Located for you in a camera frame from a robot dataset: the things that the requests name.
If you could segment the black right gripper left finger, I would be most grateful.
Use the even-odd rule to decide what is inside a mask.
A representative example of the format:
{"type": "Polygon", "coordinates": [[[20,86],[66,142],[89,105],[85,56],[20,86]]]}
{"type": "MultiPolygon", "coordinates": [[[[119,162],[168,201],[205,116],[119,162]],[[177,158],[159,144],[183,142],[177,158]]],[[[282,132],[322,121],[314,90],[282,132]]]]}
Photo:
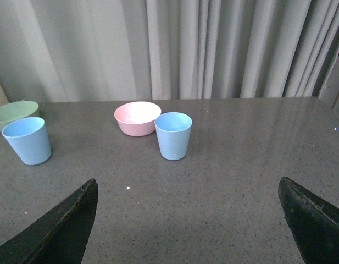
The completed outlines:
{"type": "Polygon", "coordinates": [[[81,263],[94,224],[98,184],[90,179],[0,246],[0,263],[81,263]]]}

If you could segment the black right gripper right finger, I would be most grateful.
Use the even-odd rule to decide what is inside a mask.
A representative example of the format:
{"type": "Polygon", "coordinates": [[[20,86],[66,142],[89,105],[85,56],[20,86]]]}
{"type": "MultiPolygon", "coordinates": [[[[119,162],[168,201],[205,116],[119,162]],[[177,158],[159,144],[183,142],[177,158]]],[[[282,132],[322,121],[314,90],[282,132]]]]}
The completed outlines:
{"type": "Polygon", "coordinates": [[[339,208],[288,177],[278,196],[303,261],[339,263],[339,208]]]}

